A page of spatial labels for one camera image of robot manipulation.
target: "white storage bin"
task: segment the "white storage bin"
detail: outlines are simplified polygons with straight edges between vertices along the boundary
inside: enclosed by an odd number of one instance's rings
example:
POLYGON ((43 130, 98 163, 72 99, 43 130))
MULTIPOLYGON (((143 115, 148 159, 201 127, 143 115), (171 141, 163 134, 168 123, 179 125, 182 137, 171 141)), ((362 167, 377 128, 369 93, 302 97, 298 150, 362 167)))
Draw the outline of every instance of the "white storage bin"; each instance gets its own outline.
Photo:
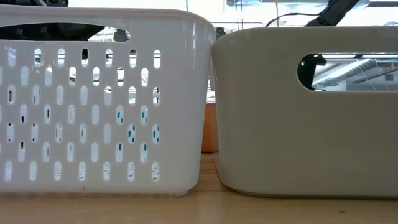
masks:
POLYGON ((398 52, 397 27, 260 28, 212 49, 221 180, 247 194, 398 197, 398 92, 310 91, 304 56, 398 52))
POLYGON ((213 26, 175 10, 0 7, 0 26, 44 22, 110 26, 131 38, 0 40, 0 191, 183 194, 192 188, 213 26), (83 49, 89 57, 82 63, 83 49))

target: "orange object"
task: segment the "orange object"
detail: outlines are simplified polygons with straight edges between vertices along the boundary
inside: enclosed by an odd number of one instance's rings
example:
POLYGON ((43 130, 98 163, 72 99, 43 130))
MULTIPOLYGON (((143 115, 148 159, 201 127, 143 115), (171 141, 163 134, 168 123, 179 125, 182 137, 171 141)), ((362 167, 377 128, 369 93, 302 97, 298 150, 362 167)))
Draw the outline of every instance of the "orange object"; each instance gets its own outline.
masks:
POLYGON ((205 153, 218 152, 218 132, 216 104, 206 104, 205 127, 203 128, 203 142, 201 151, 205 153))

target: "plastic basket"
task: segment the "plastic basket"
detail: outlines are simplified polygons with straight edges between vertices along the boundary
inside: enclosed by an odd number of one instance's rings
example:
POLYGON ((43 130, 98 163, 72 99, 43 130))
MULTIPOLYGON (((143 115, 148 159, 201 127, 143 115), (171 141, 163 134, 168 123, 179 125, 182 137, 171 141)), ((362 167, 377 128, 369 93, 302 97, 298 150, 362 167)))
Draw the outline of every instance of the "plastic basket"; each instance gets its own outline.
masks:
POLYGON ((175 10, 20 6, 0 7, 0 18, 0 26, 73 22, 131 34, 0 40, 0 191, 183 194, 197 183, 215 38, 208 21, 175 10))
POLYGON ((398 93, 310 91, 297 76, 308 54, 395 54, 397 39, 397 27, 298 27, 217 40, 222 182, 266 196, 398 197, 398 93))

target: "oval ventilation hole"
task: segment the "oval ventilation hole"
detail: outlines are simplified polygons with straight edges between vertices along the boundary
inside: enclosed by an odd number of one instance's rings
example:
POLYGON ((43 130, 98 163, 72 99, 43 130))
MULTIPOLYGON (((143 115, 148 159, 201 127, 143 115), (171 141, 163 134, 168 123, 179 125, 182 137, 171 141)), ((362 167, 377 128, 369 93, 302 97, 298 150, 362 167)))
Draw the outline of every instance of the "oval ventilation hole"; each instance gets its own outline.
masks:
POLYGON ((62 174, 62 165, 60 161, 57 161, 54 164, 54 180, 56 182, 61 181, 61 174, 62 174))
POLYGON ((105 87, 104 101, 106 106, 112 103, 112 88, 110 86, 105 87))
POLYGON ((105 181, 109 181, 111 179, 111 164, 108 162, 105 162, 103 166, 103 179, 105 181))
POLYGON ((4 164, 4 180, 6 182, 10 182, 11 181, 11 176, 12 176, 12 162, 11 161, 7 161, 4 164))
POLYGON ((8 87, 8 103, 13 104, 15 102, 15 86, 8 87))
POLYGON ((52 68, 47 67, 45 69, 45 85, 50 86, 52 83, 52 68))
POLYGON ((8 125, 7 125, 7 140, 8 140, 8 142, 14 141, 14 133, 15 133, 14 124, 8 123, 8 125))
POLYGON ((148 123, 148 107, 141 106, 141 124, 146 125, 148 123))
POLYGON ((100 120, 100 108, 98 105, 94 105, 91 112, 91 119, 93 124, 98 124, 100 120))
POLYGON ((98 144, 95 142, 91 145, 91 161, 98 161, 98 144))
POLYGON ((67 159, 68 162, 73 162, 73 158, 75 157, 75 145, 70 142, 67 145, 67 159))
POLYGON ((0 85, 2 84, 2 66, 0 66, 0 85))
POLYGON ((117 143, 116 145, 116 162, 122 162, 123 160, 123 145, 117 143))
POLYGON ((154 96, 154 105, 159 106, 159 103, 160 103, 160 88, 159 87, 154 88, 153 96, 154 96))
POLYGON ((98 86, 100 84, 100 76, 101 76, 100 68, 95 67, 93 69, 93 84, 94 84, 94 86, 98 86))
POLYGON ((154 125, 152 127, 152 142, 154 144, 159 144, 160 140, 160 128, 159 125, 154 125))
POLYGON ((139 147, 139 158, 141 162, 146 162, 147 161, 147 144, 142 143, 141 146, 139 147))
POLYGON ((137 51, 130 50, 130 67, 135 68, 137 65, 137 51))
POLYGON ((30 162, 30 166, 29 166, 29 180, 35 181, 36 175, 37 175, 37 163, 36 163, 36 161, 32 161, 32 162, 30 162))
POLYGON ((154 67, 160 68, 160 51, 159 50, 154 51, 154 67))
POLYGON ((154 162, 152 164, 152 180, 158 181, 159 180, 159 164, 154 162))
POLYGON ((29 69, 26 66, 21 68, 21 85, 27 85, 29 81, 29 69))
POLYGON ((76 83, 76 68, 69 68, 69 85, 73 86, 76 83))
POLYGON ((55 142, 61 143, 62 141, 62 123, 58 123, 55 127, 55 142))
POLYGON ((30 135, 31 135, 31 140, 33 143, 37 142, 37 139, 39 138, 39 126, 36 123, 32 124, 32 127, 30 129, 30 135))
POLYGON ((58 66, 62 67, 65 61, 65 50, 63 48, 58 49, 58 66))
POLYGON ((133 144, 136 141, 136 126, 134 124, 129 125, 129 129, 127 131, 127 138, 130 144, 133 144))
POLYGON ((123 86, 124 83, 124 69, 118 68, 118 86, 123 86))
POLYGON ((88 49, 81 50, 81 66, 86 67, 88 65, 88 49))
POLYGON ((87 126, 86 123, 80 124, 80 142, 85 143, 87 140, 87 126))
POLYGON ((129 88, 129 104, 136 104, 136 88, 134 86, 129 88))
POLYGON ((88 94, 88 90, 86 86, 82 86, 80 88, 80 103, 82 105, 86 105, 87 104, 87 94, 88 94))
POLYGON ((20 142, 18 150, 18 161, 23 162, 24 160, 25 160, 25 144, 24 142, 20 142))
POLYGON ((136 168, 133 162, 129 162, 129 164, 127 165, 127 179, 130 182, 133 182, 135 177, 135 172, 136 172, 136 168))
POLYGON ((79 180, 80 181, 86 180, 86 163, 85 162, 79 163, 79 180))
POLYGON ((8 65, 13 67, 15 66, 15 61, 17 57, 17 51, 14 47, 8 48, 8 65))
POLYGON ((40 103, 40 88, 38 86, 34 86, 32 90, 32 103, 34 105, 38 105, 40 103))
POLYGON ((105 65, 109 68, 112 67, 113 51, 111 49, 105 50, 105 65))
POLYGON ((119 105, 116 107, 116 122, 117 124, 123 124, 123 107, 119 105))
POLYGON ((56 98, 58 105, 63 104, 63 86, 57 87, 57 94, 56 94, 55 98, 56 98))
POLYGON ((36 67, 39 67, 42 65, 42 50, 41 49, 35 49, 34 51, 34 63, 36 67))
POLYGON ((75 122, 75 106, 68 106, 68 123, 73 124, 75 122))
POLYGON ((111 142, 111 125, 110 124, 105 124, 104 125, 104 142, 106 144, 109 144, 111 142))
POLYGON ((149 76, 148 69, 143 68, 143 69, 141 70, 141 85, 142 85, 143 87, 145 87, 145 86, 148 85, 148 76, 149 76))
POLYGON ((44 123, 50 124, 51 122, 51 106, 45 105, 44 106, 44 123))
POLYGON ((21 123, 24 124, 25 122, 27 122, 27 107, 25 104, 20 106, 19 114, 21 117, 21 123))
POLYGON ((43 144, 43 162, 48 162, 50 160, 50 144, 45 142, 43 144))

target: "wooden table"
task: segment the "wooden table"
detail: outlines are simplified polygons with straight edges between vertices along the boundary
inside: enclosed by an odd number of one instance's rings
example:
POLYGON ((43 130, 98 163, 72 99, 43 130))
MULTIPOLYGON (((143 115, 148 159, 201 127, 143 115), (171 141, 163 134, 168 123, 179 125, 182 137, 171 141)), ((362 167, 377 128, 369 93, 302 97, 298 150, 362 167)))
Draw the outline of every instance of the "wooden table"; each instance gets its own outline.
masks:
POLYGON ((217 167, 204 154, 198 185, 180 198, 2 195, 0 223, 398 223, 398 201, 252 197, 223 186, 217 167))

